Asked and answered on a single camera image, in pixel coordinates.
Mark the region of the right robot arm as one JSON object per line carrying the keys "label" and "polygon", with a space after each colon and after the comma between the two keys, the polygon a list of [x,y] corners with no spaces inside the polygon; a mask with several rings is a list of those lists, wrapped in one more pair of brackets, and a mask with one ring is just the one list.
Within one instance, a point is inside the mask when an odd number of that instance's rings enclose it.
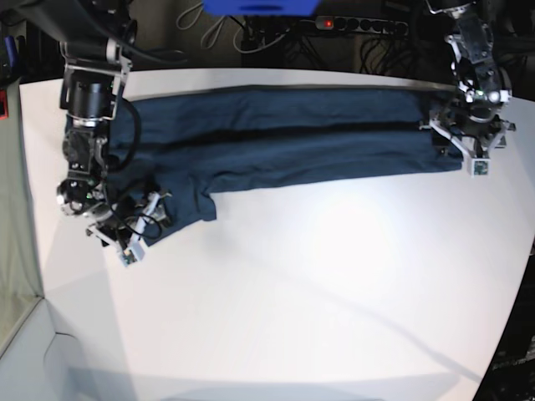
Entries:
{"label": "right robot arm", "polygon": [[[135,46],[137,22],[127,1],[3,1],[4,12],[15,12],[59,43],[64,58],[59,107],[67,115],[62,151],[68,163],[66,178],[57,188],[57,201],[68,216],[89,220],[88,236],[112,246],[126,262],[141,259],[145,228],[157,229],[166,219],[158,186],[140,201],[128,190],[115,190],[112,174],[135,158],[141,139],[141,118],[123,96],[138,56],[156,63],[167,59]],[[119,107],[133,119],[130,148],[119,159],[110,153],[110,124]]]}

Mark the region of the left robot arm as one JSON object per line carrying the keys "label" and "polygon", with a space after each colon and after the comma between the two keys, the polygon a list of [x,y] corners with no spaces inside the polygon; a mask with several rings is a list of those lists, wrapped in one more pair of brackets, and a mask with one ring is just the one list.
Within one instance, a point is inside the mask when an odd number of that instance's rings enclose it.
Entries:
{"label": "left robot arm", "polygon": [[464,156],[473,175],[485,175],[490,153],[514,126],[500,117],[512,98],[511,81],[494,59],[492,30],[478,15],[475,1],[423,3],[430,14],[453,22],[445,42],[452,51],[456,84],[452,97],[430,111],[428,126]]}

